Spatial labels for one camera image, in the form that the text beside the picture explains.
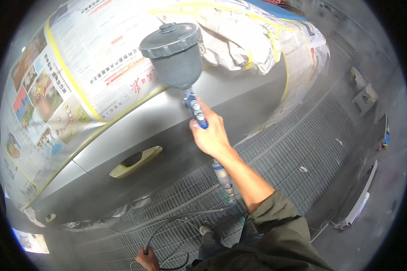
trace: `hand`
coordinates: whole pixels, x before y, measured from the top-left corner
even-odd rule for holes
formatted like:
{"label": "hand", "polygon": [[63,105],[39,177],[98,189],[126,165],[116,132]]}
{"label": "hand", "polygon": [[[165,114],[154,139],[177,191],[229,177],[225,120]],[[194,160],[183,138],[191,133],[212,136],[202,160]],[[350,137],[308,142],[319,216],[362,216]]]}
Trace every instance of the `hand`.
{"label": "hand", "polygon": [[148,255],[145,255],[143,253],[143,248],[140,248],[137,256],[135,257],[135,260],[148,271],[160,270],[160,265],[158,264],[157,257],[155,257],[152,247],[148,247]]}
{"label": "hand", "polygon": [[196,120],[190,121],[190,129],[193,133],[196,145],[206,154],[220,161],[227,154],[235,153],[226,135],[223,118],[214,113],[199,97],[196,97],[202,108],[208,128],[202,129]]}

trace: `spray gun handle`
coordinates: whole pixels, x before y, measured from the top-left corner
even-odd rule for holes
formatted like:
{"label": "spray gun handle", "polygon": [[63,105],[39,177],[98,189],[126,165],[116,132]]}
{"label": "spray gun handle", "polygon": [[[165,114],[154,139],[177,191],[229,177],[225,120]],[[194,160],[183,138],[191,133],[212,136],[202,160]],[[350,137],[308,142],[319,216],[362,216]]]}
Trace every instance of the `spray gun handle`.
{"label": "spray gun handle", "polygon": [[203,129],[208,128],[208,122],[205,119],[201,106],[195,98],[195,94],[188,95],[184,98],[185,105],[190,109],[193,114],[193,118],[197,121],[199,126]]}

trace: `door handle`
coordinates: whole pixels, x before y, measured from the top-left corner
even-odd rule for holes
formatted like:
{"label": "door handle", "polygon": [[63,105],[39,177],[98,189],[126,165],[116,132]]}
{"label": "door handle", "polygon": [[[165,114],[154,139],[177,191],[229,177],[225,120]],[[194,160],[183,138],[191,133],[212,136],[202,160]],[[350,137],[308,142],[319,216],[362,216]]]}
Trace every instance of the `door handle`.
{"label": "door handle", "polygon": [[140,160],[135,162],[133,165],[127,166],[126,159],[122,161],[119,165],[117,165],[112,171],[110,171],[109,175],[116,179],[125,178],[126,176],[130,175],[137,169],[141,168],[141,166],[152,161],[162,150],[163,148],[161,146],[154,146],[152,148],[146,149],[141,153]]}

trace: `shoe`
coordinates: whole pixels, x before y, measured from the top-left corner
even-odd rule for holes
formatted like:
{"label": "shoe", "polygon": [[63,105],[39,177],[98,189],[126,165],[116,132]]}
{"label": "shoe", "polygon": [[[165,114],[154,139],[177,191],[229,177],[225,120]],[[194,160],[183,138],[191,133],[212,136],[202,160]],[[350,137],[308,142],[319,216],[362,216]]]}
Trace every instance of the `shoe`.
{"label": "shoe", "polygon": [[213,232],[211,229],[210,229],[210,227],[208,227],[208,226],[200,226],[200,228],[199,228],[199,232],[201,233],[201,235],[206,235],[207,233],[211,233],[211,232]]}

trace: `sleeve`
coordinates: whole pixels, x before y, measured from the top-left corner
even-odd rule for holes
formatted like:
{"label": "sleeve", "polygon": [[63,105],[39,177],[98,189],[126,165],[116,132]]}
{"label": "sleeve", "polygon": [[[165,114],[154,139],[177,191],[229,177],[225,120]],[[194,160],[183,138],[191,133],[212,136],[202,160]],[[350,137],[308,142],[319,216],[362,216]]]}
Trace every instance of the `sleeve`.
{"label": "sleeve", "polygon": [[258,232],[264,233],[259,243],[261,252],[332,270],[311,245],[306,219],[297,214],[282,191],[274,192],[250,217]]}

